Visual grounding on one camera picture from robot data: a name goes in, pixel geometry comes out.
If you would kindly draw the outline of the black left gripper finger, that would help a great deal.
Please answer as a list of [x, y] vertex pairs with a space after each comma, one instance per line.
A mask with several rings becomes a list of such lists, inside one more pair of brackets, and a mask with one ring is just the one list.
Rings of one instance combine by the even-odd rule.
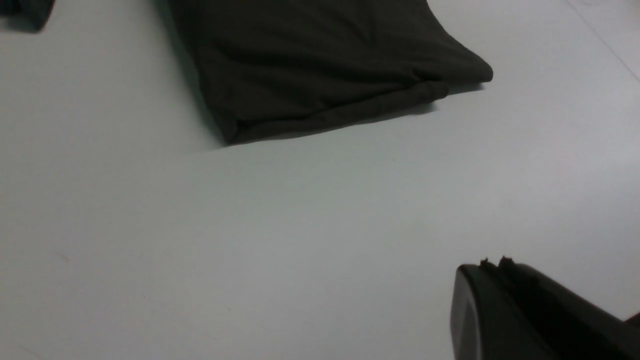
[[455, 271], [456, 360], [637, 360], [639, 317], [621, 320], [537, 269], [503, 257]]

